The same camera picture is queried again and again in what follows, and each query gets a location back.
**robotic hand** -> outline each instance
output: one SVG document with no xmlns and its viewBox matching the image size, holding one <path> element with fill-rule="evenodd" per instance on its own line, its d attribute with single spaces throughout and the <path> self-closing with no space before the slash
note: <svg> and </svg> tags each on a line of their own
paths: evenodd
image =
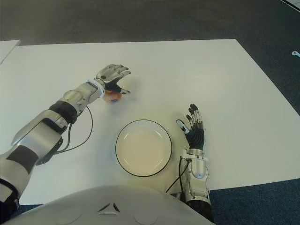
<svg viewBox="0 0 300 225">
<path fill-rule="evenodd" d="M 1 220 L 18 208 L 18 199 L 26 188 L 35 165 L 48 162 L 62 145 L 62 133 L 76 122 L 85 107 L 105 95 L 105 90 L 129 94 L 117 82 L 131 72 L 122 65 L 111 64 L 95 79 L 87 80 L 48 110 L 41 112 L 13 138 L 12 148 L 0 155 Z"/>
<path fill-rule="evenodd" d="M 194 104 L 188 109 L 191 116 L 187 115 L 191 128 L 189 129 L 183 121 L 177 120 L 178 126 L 186 136 L 189 149 L 184 149 L 182 159 L 188 161 L 186 170 L 186 185 L 184 190 L 185 202 L 192 209 L 213 222 L 209 191 L 206 181 L 209 176 L 204 157 L 204 129 L 201 114 Z"/>
</svg>

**plate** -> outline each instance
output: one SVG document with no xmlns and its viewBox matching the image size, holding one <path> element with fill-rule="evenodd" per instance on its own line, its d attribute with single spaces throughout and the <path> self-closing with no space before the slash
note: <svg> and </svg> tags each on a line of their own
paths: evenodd
<svg viewBox="0 0 300 225">
<path fill-rule="evenodd" d="M 116 142 L 116 155 L 128 173 L 148 177 L 160 172 L 169 162 L 171 139 L 166 130 L 151 120 L 126 125 Z"/>
</svg>

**gray carpet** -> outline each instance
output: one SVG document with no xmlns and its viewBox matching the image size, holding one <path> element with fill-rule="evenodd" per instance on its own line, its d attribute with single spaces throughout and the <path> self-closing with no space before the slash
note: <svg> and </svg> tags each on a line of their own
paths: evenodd
<svg viewBox="0 0 300 225">
<path fill-rule="evenodd" d="M 291 55 L 300 52 L 300 13 L 279 0 L 0 3 L 0 39 L 20 39 L 22 45 L 237 39 L 300 114 L 300 58 Z M 216 223 L 300 224 L 299 184 L 297 179 L 212 191 Z"/>
</svg>

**white table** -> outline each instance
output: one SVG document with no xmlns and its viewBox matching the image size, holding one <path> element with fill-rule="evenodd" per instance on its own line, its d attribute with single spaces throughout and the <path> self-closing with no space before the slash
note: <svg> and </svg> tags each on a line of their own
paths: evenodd
<svg viewBox="0 0 300 225">
<path fill-rule="evenodd" d="M 175 121 L 185 119 L 190 103 L 200 108 L 204 121 L 209 188 L 300 177 L 300 117 L 236 40 L 16 47 L 0 66 L 1 152 L 65 91 L 111 63 L 131 69 L 120 86 L 132 94 L 115 105 L 101 99 L 91 104 L 90 140 L 37 166 L 21 204 L 113 184 L 165 191 L 178 176 L 179 155 L 188 146 Z M 115 156 L 118 133 L 138 119 L 160 123 L 172 139 L 169 164 L 148 178 L 128 174 Z M 90 117 L 84 112 L 72 128 L 70 146 L 81 143 L 89 130 Z"/>
<path fill-rule="evenodd" d="M 0 41 L 0 64 L 10 54 L 14 47 L 19 45 L 19 40 Z"/>
</svg>

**wire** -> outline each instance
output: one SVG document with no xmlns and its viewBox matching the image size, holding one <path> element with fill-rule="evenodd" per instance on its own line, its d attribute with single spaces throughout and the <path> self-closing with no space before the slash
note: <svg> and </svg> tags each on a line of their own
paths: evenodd
<svg viewBox="0 0 300 225">
<path fill-rule="evenodd" d="M 183 186 L 182 186 L 181 174 L 180 174 L 181 162 L 182 162 L 182 157 L 180 156 L 180 161 L 179 161 L 179 166 L 178 166 L 178 175 L 179 175 L 179 182 L 180 182 L 180 188 L 181 188 L 180 199 L 183 200 L 183 202 L 185 202 L 184 201 L 185 197 L 183 196 Z"/>
<path fill-rule="evenodd" d="M 72 125 L 73 124 L 71 123 L 69 126 L 69 130 L 67 132 L 67 145 L 62 150 L 55 152 L 55 154 L 59 154 L 59 153 L 65 151 L 69 147 Z"/>
<path fill-rule="evenodd" d="M 184 174 L 184 172 L 185 172 L 185 171 L 187 170 L 187 168 L 188 168 L 188 164 L 189 164 L 189 161 L 187 161 L 187 165 L 186 165 L 186 167 L 184 168 L 182 174 L 180 174 L 179 177 L 178 177 L 178 178 L 170 185 L 170 187 L 166 190 L 166 193 L 171 189 L 171 187 L 173 187 L 173 185 L 176 183 L 176 181 L 178 181 L 178 180 L 182 177 L 182 175 Z"/>
<path fill-rule="evenodd" d="M 88 141 L 88 139 L 90 138 L 90 135 L 92 134 L 92 131 L 93 131 L 93 123 L 94 123 L 94 122 L 93 122 L 93 116 L 92 116 L 92 113 L 91 113 L 89 107 L 88 107 L 88 106 L 86 106 L 86 107 L 87 107 L 87 109 L 89 110 L 89 113 L 90 113 L 90 119 L 91 119 L 91 128 L 90 128 L 90 134 L 89 134 L 89 136 L 88 136 L 88 137 L 85 139 L 85 141 L 82 142 L 81 144 L 79 144 L 79 145 L 77 145 L 77 146 L 75 146 L 75 147 L 72 147 L 72 148 L 70 148 L 70 149 L 67 149 L 67 148 L 69 147 L 69 144 L 70 144 L 71 128 L 72 128 L 72 124 L 71 124 L 70 127 L 69 127 L 68 135 L 67 135 L 67 145 L 66 145 L 66 147 L 65 147 L 63 150 L 61 150 L 61 151 L 57 151 L 55 154 L 60 154 L 60 153 L 66 152 L 66 151 L 70 151 L 70 150 L 76 149 L 76 148 L 82 146 L 83 144 L 85 144 L 85 143 Z"/>
</svg>

